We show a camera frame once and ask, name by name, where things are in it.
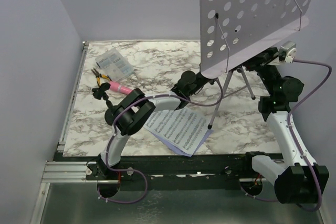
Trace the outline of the lilac music stand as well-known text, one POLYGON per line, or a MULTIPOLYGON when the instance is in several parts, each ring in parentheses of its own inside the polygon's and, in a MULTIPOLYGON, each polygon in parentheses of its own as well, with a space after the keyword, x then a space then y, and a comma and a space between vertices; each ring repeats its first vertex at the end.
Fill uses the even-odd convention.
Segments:
POLYGON ((308 25, 311 0, 199 0, 200 73, 215 79, 308 25))

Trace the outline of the yellow handled pliers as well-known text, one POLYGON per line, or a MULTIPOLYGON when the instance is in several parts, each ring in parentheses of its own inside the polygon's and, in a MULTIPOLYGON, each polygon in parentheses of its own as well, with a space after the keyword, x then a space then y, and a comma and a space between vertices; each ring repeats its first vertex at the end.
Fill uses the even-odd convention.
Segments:
POLYGON ((92 73, 95 75, 95 78, 96 78, 96 82, 97 82, 97 85, 98 86, 101 86, 101 81, 100 79, 104 79, 104 80, 107 80, 109 82, 111 82, 111 78, 105 74, 101 74, 99 71, 97 71, 95 68, 92 68, 91 69, 92 73))

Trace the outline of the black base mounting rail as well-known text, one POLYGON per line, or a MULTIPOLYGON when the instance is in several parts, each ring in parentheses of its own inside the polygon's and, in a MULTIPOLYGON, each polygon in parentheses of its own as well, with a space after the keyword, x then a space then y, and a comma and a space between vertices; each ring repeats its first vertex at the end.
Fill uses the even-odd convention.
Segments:
POLYGON ((102 167, 94 157, 63 158, 56 154, 55 160, 64 165, 75 165, 83 172, 81 182, 97 182, 104 190, 118 186, 117 169, 139 170, 141 174, 123 175, 122 191, 140 191, 148 183, 148 190, 239 190, 251 187, 257 173, 252 169, 253 153, 229 155, 186 156, 123 156, 113 170, 102 167))

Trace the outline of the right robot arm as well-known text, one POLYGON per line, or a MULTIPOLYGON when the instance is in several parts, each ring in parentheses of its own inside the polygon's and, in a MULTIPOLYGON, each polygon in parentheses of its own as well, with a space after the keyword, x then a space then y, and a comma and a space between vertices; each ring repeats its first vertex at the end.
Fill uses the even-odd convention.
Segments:
POLYGON ((255 71, 268 91, 262 96, 258 110, 273 132, 280 147, 284 166, 280 166, 266 154, 252 154, 241 165, 242 173, 249 178, 260 174, 274 187, 277 200, 282 204, 315 204, 318 210, 322 194, 329 178, 326 166, 320 166, 309 154, 300 137, 290 104, 300 105, 299 95, 304 84, 297 78, 281 76, 276 65, 294 62, 295 48, 268 48, 243 63, 248 71, 255 71))

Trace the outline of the black microphone desk stand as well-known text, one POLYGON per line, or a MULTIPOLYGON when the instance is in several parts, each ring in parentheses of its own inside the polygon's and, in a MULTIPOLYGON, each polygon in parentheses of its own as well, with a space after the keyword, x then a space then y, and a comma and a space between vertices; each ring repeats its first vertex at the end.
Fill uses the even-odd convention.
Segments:
POLYGON ((117 106, 113 105, 112 102, 109 100, 109 96, 107 95, 106 91, 110 89, 110 83, 103 83, 98 88, 92 88, 92 95, 97 100, 103 100, 106 103, 107 110, 104 114, 104 119, 109 126, 113 126, 113 123, 116 118, 116 111, 117 106))

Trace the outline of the clear plastic compartment box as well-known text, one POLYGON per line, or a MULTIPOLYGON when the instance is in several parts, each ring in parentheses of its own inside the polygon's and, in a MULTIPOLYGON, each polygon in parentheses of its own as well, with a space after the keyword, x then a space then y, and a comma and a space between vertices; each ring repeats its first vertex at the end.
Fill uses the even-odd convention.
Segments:
POLYGON ((133 66, 127 58, 115 48, 97 56, 95 61, 99 69, 114 82, 124 80, 134 73, 133 66))

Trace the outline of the white sheet music page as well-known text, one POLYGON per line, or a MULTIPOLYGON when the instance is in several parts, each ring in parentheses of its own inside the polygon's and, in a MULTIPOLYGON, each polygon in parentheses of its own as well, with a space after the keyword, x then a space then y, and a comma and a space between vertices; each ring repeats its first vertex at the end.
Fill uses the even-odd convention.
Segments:
POLYGON ((195 151, 209 130, 207 119, 189 108, 155 112, 143 127, 189 154, 195 151))

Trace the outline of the lilac paper sheet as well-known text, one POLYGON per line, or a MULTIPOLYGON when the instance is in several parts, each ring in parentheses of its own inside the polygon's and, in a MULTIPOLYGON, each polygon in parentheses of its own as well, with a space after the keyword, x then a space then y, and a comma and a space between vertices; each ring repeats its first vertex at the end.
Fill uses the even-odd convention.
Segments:
POLYGON ((183 151, 180 147, 176 147, 175 145, 173 145, 170 141, 165 140, 164 138, 155 135, 154 133, 152 135, 154 135, 158 140, 160 140, 164 145, 166 145, 170 150, 172 150, 175 154, 177 155, 182 155, 182 156, 187 156, 187 157, 191 157, 195 154, 196 151, 198 151, 198 149, 203 145, 203 143, 207 140, 207 138, 214 132, 214 130, 207 130, 207 132, 205 133, 204 137, 202 138, 202 140, 199 142, 199 145, 197 146, 197 148, 195 149, 195 151, 192 154, 189 154, 185 151, 183 151))

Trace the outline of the pink toy microphone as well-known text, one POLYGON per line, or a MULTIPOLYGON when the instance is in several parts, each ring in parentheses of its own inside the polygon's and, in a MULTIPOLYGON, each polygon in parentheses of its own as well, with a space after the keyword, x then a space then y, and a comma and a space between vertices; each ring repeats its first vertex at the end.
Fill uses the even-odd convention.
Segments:
POLYGON ((122 93, 122 94, 125 94, 125 95, 128 95, 130 94, 133 90, 130 89, 130 88, 127 88, 117 82, 113 82, 113 81, 110 81, 109 82, 110 84, 110 90, 113 91, 113 92, 117 92, 117 93, 122 93))

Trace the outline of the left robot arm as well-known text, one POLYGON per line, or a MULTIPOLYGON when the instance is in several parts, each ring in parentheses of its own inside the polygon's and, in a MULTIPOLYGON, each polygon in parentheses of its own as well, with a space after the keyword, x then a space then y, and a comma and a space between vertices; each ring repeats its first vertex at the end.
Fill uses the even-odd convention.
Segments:
POLYGON ((208 79, 201 73, 185 71, 169 92, 147 97, 144 92, 136 88, 117 105, 112 104, 106 93, 112 87, 111 84, 106 82, 93 88, 93 97, 106 102, 108 109, 104 119, 115 130, 106 148, 97 158, 98 173, 104 179, 112 179, 116 175, 116 164, 120 162, 121 153, 128 139, 142 129, 153 113, 183 109, 191 103, 191 96, 198 93, 206 84, 214 82, 214 79, 208 79))

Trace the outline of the aluminium extrusion frame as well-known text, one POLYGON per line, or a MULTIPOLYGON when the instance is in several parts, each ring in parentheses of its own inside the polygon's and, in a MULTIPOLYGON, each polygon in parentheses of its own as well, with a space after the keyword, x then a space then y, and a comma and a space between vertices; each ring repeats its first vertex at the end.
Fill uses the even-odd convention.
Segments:
POLYGON ((65 149, 66 138, 68 135, 69 125, 71 122, 72 112, 76 100, 77 90, 85 59, 89 47, 89 42, 83 42, 83 50, 80 58, 79 68, 76 74, 75 83, 71 92, 70 102, 66 112, 64 124, 62 126, 61 135, 57 143, 56 152, 51 161, 46 161, 43 170, 38 196, 34 206, 30 223, 41 223, 43 213, 47 203, 48 194, 52 184, 64 183, 85 183, 85 163, 83 161, 75 161, 74 159, 63 160, 63 152, 65 149))

